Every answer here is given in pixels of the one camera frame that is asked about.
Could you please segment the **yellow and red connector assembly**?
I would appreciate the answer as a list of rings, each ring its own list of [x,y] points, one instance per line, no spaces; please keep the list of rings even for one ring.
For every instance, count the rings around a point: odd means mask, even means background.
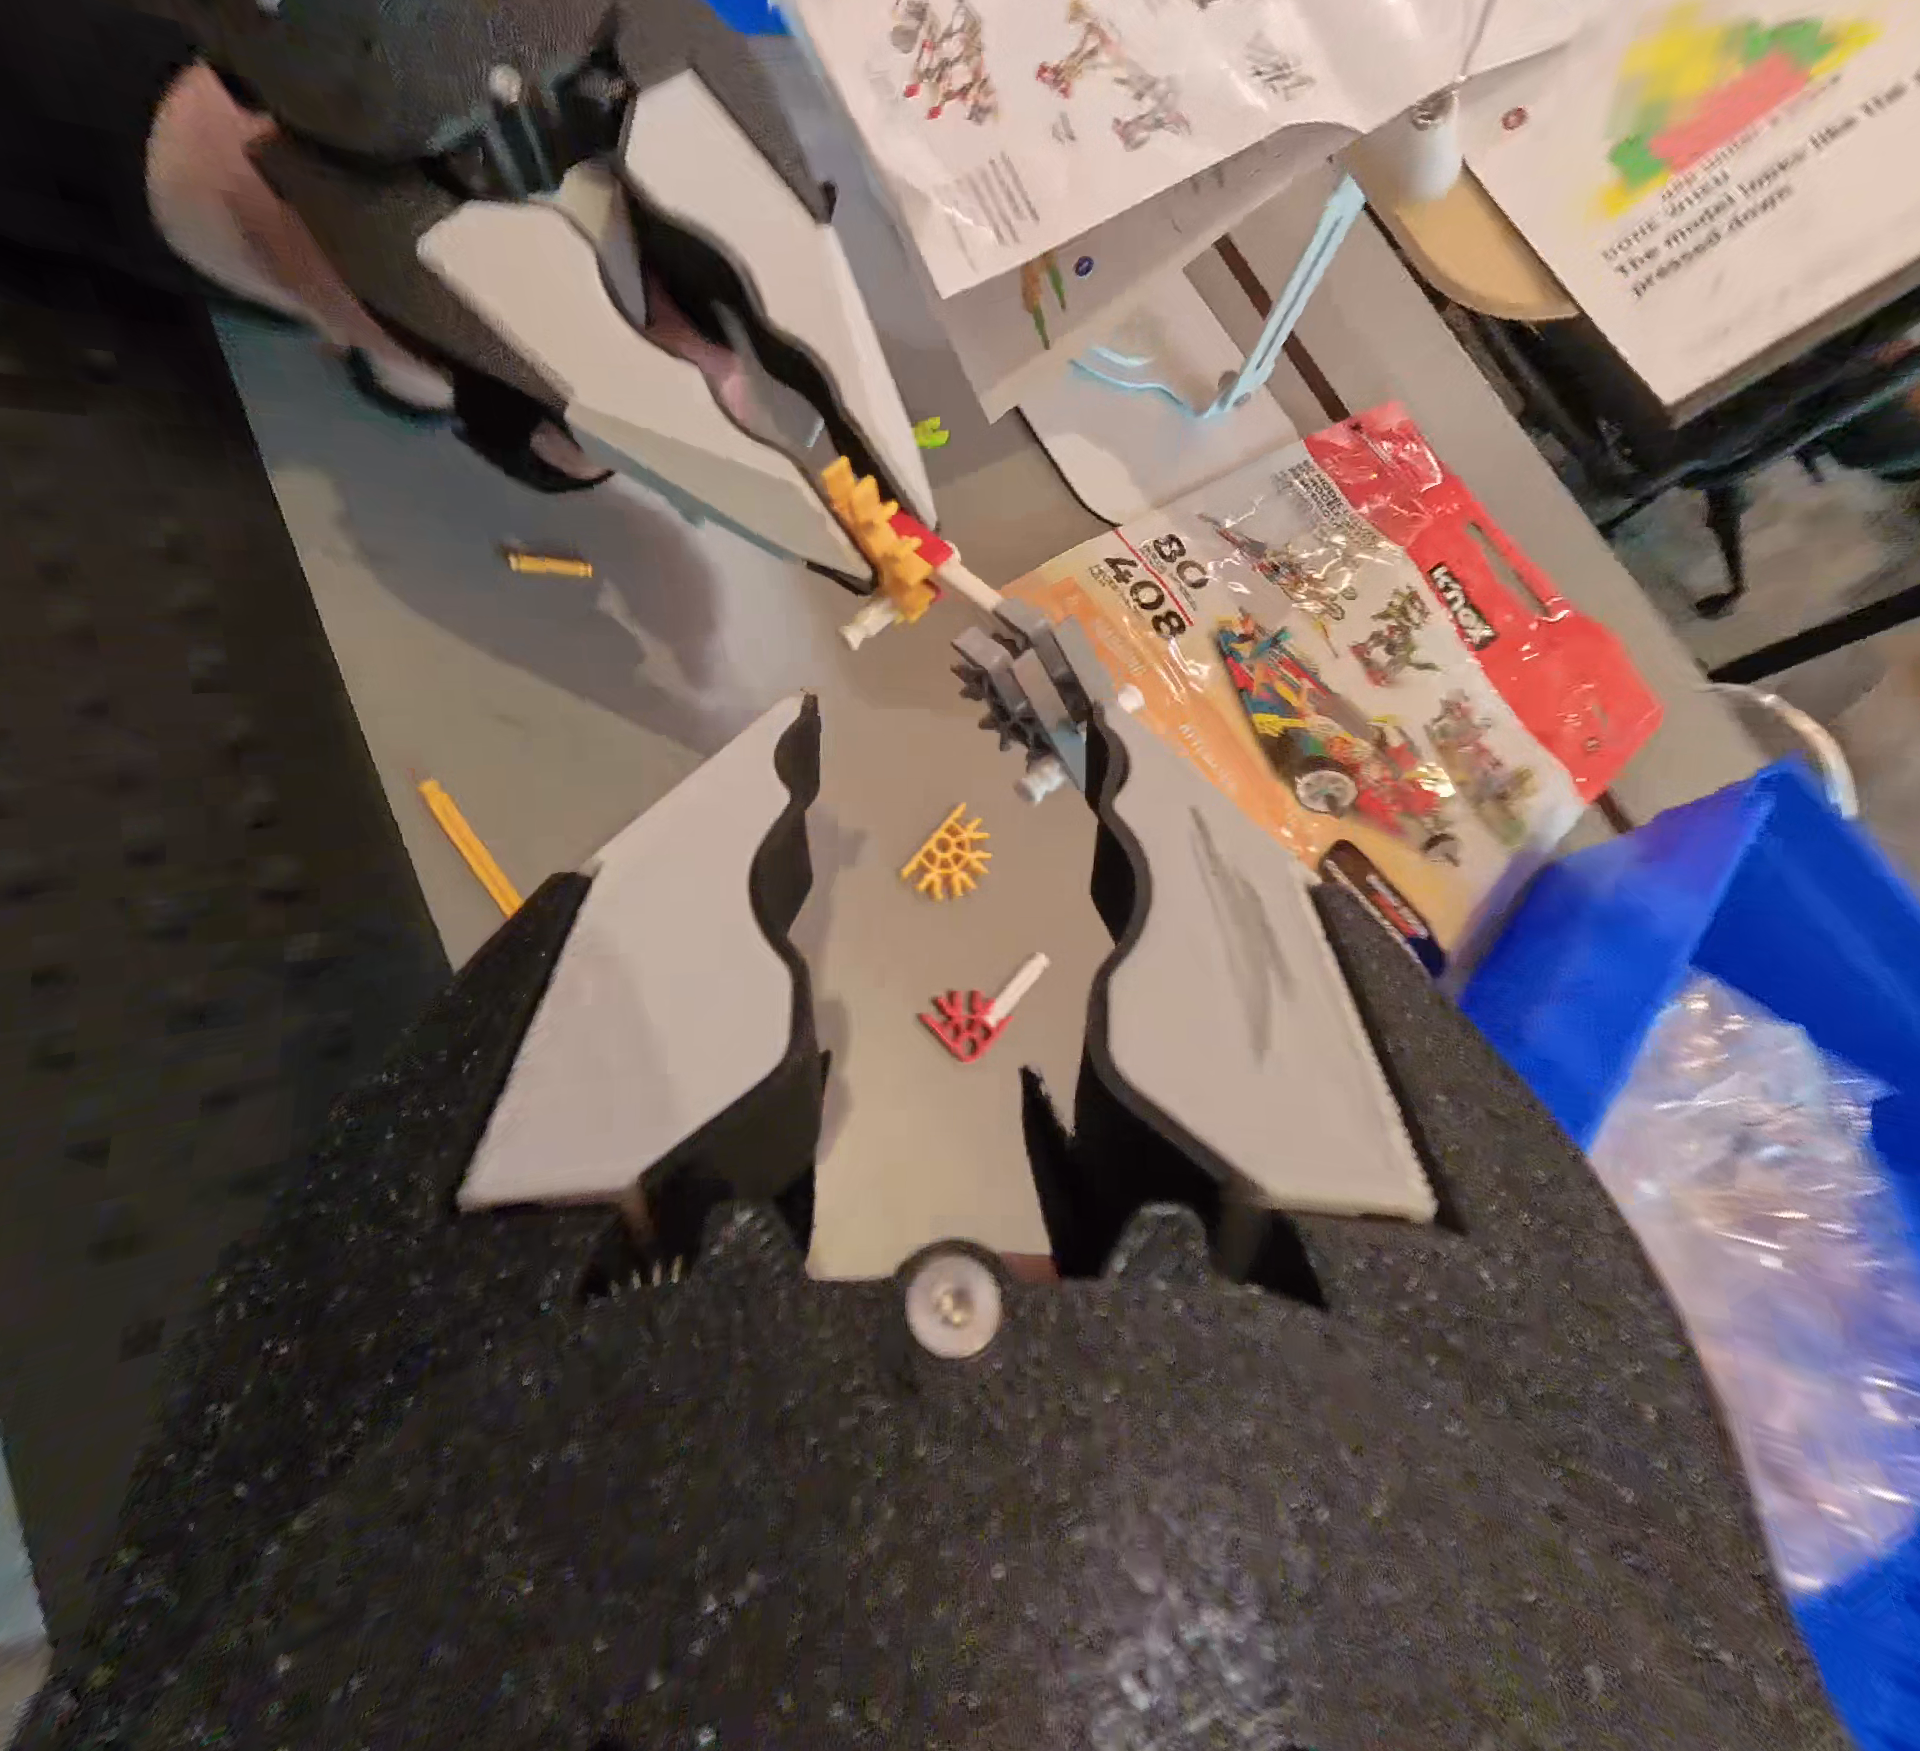
[[[837,459],[823,469],[822,483],[829,513],[874,575],[867,603],[837,631],[849,651],[920,621],[946,593],[983,615],[1002,607],[1002,593],[971,571],[948,537],[885,499],[874,475],[855,475],[849,459]]]

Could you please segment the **red connector with white rod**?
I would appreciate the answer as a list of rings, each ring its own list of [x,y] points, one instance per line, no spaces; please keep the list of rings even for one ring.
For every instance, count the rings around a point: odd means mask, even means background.
[[[992,995],[977,989],[934,995],[918,1011],[918,1023],[942,1051],[957,1063],[971,1065],[997,1043],[1014,1011],[1047,969],[1047,953],[1036,951]]]

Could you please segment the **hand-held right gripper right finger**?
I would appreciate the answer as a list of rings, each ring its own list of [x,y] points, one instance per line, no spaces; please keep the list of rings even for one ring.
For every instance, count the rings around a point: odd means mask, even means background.
[[[1236,1283],[1334,1279],[1332,1235],[1429,1253],[1442,1191],[1302,863],[1122,709],[1088,735],[1091,899],[1078,1257],[1151,1207]]]

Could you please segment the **wooden clip stand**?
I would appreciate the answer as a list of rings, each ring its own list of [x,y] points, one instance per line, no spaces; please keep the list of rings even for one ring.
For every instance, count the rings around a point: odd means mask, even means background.
[[[1505,323],[1559,323],[1578,305],[1469,173],[1459,83],[1355,137],[1344,173],[1416,275],[1448,301]]]

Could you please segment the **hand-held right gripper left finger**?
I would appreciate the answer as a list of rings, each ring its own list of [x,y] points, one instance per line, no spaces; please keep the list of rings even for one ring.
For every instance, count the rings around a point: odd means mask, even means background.
[[[784,697],[586,861],[458,1209],[660,1203],[684,1171],[778,1199],[812,1173],[826,1075],[794,927],[819,765],[815,695]]]

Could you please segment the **white sheet with coloured blocks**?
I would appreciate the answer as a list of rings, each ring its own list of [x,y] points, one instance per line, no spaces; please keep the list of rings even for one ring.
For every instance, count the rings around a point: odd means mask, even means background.
[[[1690,417],[1916,285],[1916,0],[1671,0],[1519,65],[1465,163]]]

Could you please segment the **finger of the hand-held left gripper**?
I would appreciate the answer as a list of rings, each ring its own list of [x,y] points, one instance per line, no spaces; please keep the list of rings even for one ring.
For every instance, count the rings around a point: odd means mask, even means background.
[[[677,305],[725,309],[760,371],[804,401],[852,469],[937,525],[912,419],[832,221],[690,69],[631,99],[619,159],[660,221],[649,263]]]
[[[792,455],[734,423],[693,363],[628,319],[597,245],[563,209],[467,201],[416,251],[560,393],[567,429],[607,467],[771,555],[842,581],[874,577]]]

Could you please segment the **grey connector assembly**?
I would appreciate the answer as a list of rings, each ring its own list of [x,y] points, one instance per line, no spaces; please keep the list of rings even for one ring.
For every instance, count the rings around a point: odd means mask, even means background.
[[[983,627],[951,639],[951,653],[962,697],[977,707],[977,727],[1022,759],[1020,799],[1044,803],[1073,787],[1091,803],[1102,723],[1109,711],[1140,707],[1140,691],[1115,675],[1088,627],[1002,595]]]

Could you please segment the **person's left hand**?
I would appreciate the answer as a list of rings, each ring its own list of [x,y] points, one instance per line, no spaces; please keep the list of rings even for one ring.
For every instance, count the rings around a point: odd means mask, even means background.
[[[159,239],[228,297],[297,323],[371,395],[421,417],[447,417],[454,387],[443,371],[371,319],[265,183],[253,151],[273,133],[208,63],[178,71],[145,139],[145,195]]]

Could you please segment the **clear plastic bag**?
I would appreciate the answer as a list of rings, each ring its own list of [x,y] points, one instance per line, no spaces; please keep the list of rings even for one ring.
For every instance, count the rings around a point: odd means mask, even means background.
[[[1788,1595],[1917,1521],[1917,1263],[1872,1113],[1889,1089],[1690,973],[1587,1157],[1657,1271]]]

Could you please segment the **orange toy package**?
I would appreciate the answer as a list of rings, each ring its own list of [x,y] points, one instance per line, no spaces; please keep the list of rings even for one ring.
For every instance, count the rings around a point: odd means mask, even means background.
[[[1620,637],[1399,403],[1226,471],[1010,583],[1138,715],[1432,975],[1656,733]]]

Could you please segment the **yellow connector piece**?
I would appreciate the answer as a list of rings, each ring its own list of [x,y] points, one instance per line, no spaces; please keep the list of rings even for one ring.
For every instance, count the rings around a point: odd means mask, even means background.
[[[914,895],[930,901],[969,897],[994,863],[990,827],[969,803],[951,803],[922,843],[899,865],[897,877]]]

